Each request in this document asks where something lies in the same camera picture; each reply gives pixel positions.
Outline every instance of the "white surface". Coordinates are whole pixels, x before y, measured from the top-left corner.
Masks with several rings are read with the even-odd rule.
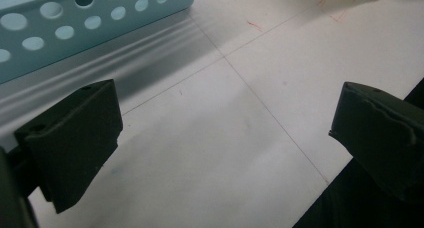
[[[344,81],[403,98],[424,76],[423,0],[196,0],[0,86],[0,144],[114,78],[120,147],[41,227],[291,227],[350,159],[328,138]]]

